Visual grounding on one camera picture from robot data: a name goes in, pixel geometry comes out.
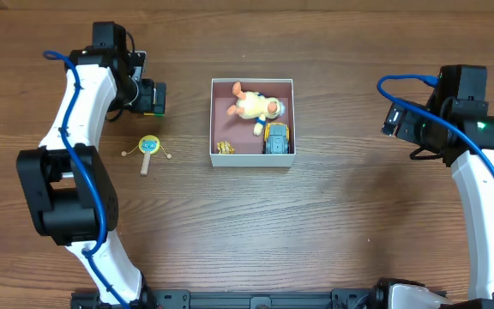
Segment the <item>toy car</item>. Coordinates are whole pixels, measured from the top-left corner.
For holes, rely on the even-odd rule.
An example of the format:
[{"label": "toy car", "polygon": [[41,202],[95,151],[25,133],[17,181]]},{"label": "toy car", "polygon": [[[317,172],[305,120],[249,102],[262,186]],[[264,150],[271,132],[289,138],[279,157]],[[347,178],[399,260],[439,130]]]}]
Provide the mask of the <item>toy car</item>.
[{"label": "toy car", "polygon": [[263,154],[283,155],[289,153],[289,127],[282,123],[266,124]]}]

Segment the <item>cardboard box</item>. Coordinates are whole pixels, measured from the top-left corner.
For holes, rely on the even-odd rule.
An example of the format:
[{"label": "cardboard box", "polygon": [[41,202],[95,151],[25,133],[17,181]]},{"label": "cardboard box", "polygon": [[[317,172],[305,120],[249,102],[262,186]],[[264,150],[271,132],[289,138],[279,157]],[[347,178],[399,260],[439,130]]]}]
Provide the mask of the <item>cardboard box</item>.
[{"label": "cardboard box", "polygon": [[[241,82],[244,91],[275,97],[286,106],[285,115],[268,122],[281,122],[289,127],[289,154],[262,154],[264,132],[253,134],[255,119],[228,116],[228,107],[236,104],[232,94],[234,82]],[[297,153],[292,79],[215,78],[211,84],[211,125],[209,156],[213,167],[291,167]],[[217,142],[228,141],[235,154],[219,154]]]}]

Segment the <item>wooden handle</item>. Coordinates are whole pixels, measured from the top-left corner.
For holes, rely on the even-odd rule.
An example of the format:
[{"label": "wooden handle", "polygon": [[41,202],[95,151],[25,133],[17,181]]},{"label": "wooden handle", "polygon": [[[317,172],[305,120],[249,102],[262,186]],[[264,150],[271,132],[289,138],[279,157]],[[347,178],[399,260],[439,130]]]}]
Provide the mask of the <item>wooden handle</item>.
[{"label": "wooden handle", "polygon": [[150,157],[152,155],[149,151],[144,153],[144,159],[142,160],[141,176],[148,175],[148,168],[150,166]]}]

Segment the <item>black mount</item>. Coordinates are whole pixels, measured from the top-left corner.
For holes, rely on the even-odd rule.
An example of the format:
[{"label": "black mount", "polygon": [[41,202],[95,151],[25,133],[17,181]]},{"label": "black mount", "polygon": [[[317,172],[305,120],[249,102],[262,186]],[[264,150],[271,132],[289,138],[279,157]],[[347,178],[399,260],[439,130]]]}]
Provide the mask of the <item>black mount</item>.
[{"label": "black mount", "polygon": [[[188,290],[154,290],[152,297],[142,294],[141,300],[133,302],[131,309],[354,309],[359,300],[363,300],[369,289],[337,288],[330,292],[292,292],[292,293],[242,293],[224,292],[191,293]],[[98,292],[92,294],[72,294],[71,309],[114,309],[101,303]]]},{"label": "black mount", "polygon": [[[439,83],[425,106],[406,102],[447,120],[480,148],[494,149],[494,116],[487,116],[486,83],[486,67],[446,65],[440,69]],[[468,146],[451,131],[396,104],[390,107],[382,133],[419,145],[412,159],[443,158],[447,167],[468,150]],[[417,156],[422,150],[434,155]]]},{"label": "black mount", "polygon": [[[108,172],[94,146],[77,144],[74,150],[99,191],[108,231],[112,231],[117,225],[117,194]],[[99,221],[93,195],[68,151],[22,150],[16,159],[16,170],[33,226],[39,235],[51,236],[57,245],[97,239]],[[74,175],[75,188],[54,189],[51,186],[62,179],[63,173]]]},{"label": "black mount", "polygon": [[113,21],[94,22],[93,43],[84,49],[73,50],[69,59],[75,65],[97,64],[111,69],[117,93],[108,112],[119,110],[121,115],[125,109],[159,116],[165,114],[166,85],[142,78],[147,53],[127,50],[124,27]]}]

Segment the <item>small toy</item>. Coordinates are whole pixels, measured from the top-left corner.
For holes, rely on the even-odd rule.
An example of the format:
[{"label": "small toy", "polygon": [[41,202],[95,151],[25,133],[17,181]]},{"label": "small toy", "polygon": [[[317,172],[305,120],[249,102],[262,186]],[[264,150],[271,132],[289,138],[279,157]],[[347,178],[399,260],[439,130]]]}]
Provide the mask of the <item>small toy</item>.
[{"label": "small toy", "polygon": [[219,155],[233,155],[234,151],[236,151],[228,141],[217,142],[216,148],[219,150]]},{"label": "small toy", "polygon": [[266,124],[262,153],[269,155],[289,153],[289,127],[286,124]]},{"label": "small toy", "polygon": [[133,151],[135,151],[137,148],[140,149],[141,152],[144,154],[144,159],[142,160],[141,176],[148,175],[150,158],[152,157],[152,155],[157,153],[160,150],[160,148],[163,149],[163,152],[165,153],[167,159],[170,160],[172,158],[171,154],[168,154],[165,151],[165,149],[163,148],[163,146],[161,146],[161,142],[160,142],[159,138],[157,138],[156,136],[152,136],[152,135],[148,135],[148,136],[143,137],[138,142],[138,145],[136,145],[136,147],[133,150],[131,150],[129,152],[122,151],[121,155],[126,156],[126,155],[132,153]]},{"label": "small toy", "polygon": [[266,98],[258,92],[241,91],[241,83],[233,84],[232,93],[238,97],[236,105],[228,108],[228,115],[237,114],[243,119],[256,118],[254,133],[260,136],[266,119],[274,119],[285,115],[285,104],[276,98]]}]

